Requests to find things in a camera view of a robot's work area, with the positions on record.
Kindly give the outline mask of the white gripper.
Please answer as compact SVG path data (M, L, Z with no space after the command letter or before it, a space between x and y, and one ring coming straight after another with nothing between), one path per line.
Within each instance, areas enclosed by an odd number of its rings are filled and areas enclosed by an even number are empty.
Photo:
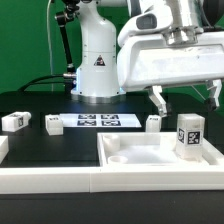
M220 79L224 79L224 32L203 33L196 44L180 46L168 46L161 34L131 37L117 56L117 75L125 91L140 91L151 86L149 99L160 117L171 113L170 105L161 95L161 86L207 80L209 97L205 104L209 111L215 111L220 106Z

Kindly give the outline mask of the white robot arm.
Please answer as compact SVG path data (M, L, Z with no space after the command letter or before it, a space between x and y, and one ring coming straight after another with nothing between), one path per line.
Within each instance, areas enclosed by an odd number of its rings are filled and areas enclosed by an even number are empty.
M108 102L147 89L164 117L164 88L205 83L208 108L219 107L224 31L211 26L204 0L81 0L82 63L72 93Z

